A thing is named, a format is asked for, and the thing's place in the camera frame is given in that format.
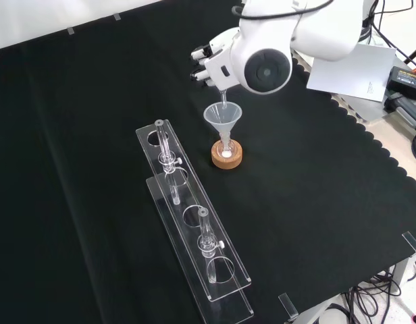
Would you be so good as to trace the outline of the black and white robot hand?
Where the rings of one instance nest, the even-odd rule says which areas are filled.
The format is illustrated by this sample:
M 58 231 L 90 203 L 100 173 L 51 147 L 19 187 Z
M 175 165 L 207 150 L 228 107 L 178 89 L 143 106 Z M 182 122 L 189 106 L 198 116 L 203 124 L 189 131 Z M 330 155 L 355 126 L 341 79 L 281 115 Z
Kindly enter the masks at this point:
M 197 47 L 190 54 L 197 65 L 190 79 L 206 86 L 215 86 L 219 91 L 238 85 L 230 59 L 230 51 L 238 35 L 239 27 L 230 28 L 211 39 L 207 45 Z

